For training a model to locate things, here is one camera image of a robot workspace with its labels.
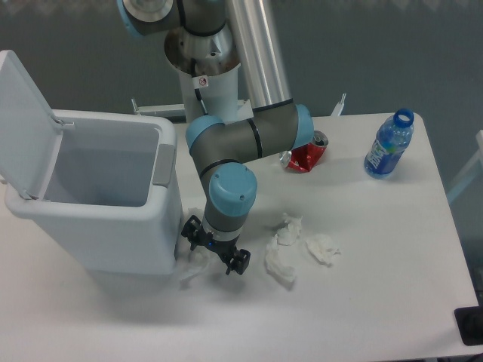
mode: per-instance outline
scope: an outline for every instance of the open lid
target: open lid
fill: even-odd
[[[23,198],[43,199],[62,125],[13,51],[0,51],[0,174]]]

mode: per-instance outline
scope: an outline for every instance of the cable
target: cable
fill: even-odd
[[[346,100],[346,94],[344,93],[342,95],[342,98],[340,98],[339,103],[335,105],[334,110],[331,113],[331,117],[332,116],[336,116],[336,117],[340,116],[340,114],[342,113],[342,110],[344,109],[345,100]]]
[[[196,59],[195,58],[191,58],[191,78],[196,78]],[[196,95],[196,99],[199,101],[202,107],[203,115],[207,115],[208,111],[206,109],[205,102],[203,102],[202,93],[199,91],[199,88],[195,87],[195,95]]]

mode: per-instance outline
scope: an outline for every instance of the table surface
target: table surface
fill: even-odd
[[[252,252],[243,276],[214,262],[180,283],[187,241],[169,277],[85,271],[0,202],[0,360],[344,362],[483,351],[463,345],[454,320],[455,308],[477,301],[422,119],[390,179],[363,170],[387,116],[315,118],[330,143],[310,173],[282,170],[276,155],[248,164],[258,196],[238,242]],[[205,199],[184,129],[176,169],[187,210]],[[303,243],[281,247],[297,269],[291,290],[263,264],[283,212],[342,252],[328,268]]]

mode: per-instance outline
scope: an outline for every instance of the crushed soda can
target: crushed soda can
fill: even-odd
[[[280,163],[284,168],[290,168],[302,173],[310,172],[324,154],[328,144],[327,136],[320,130],[316,130],[310,143],[298,149],[280,153],[278,155]]]

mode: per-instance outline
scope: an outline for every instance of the black object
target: black object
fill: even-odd
[[[483,345],[483,307],[458,308],[454,317],[465,345]]]
[[[191,215],[186,221],[181,236],[187,238],[191,243],[190,250],[194,250],[196,247],[206,247],[209,251],[216,253],[227,266],[226,275],[232,270],[242,275],[250,263],[250,252],[236,248],[238,236],[231,241],[216,241],[213,239],[212,233],[207,233],[203,229],[202,222],[195,215]]]

